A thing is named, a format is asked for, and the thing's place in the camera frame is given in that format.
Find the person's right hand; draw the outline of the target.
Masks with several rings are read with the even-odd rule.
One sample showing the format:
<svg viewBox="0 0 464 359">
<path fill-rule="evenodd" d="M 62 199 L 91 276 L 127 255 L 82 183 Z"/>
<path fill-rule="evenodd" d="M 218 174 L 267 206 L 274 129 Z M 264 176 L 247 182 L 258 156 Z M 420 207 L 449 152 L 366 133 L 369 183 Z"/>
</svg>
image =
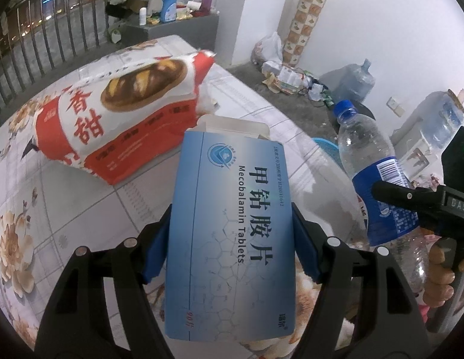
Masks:
<svg viewBox="0 0 464 359">
<path fill-rule="evenodd" d="M 438 308 L 454 295 L 452 283 L 454 272 L 443 266 L 445 253 L 441 247 L 433 245 L 428 254 L 427 280 L 424 284 L 424 303 L 431 308 Z"/>
</svg>

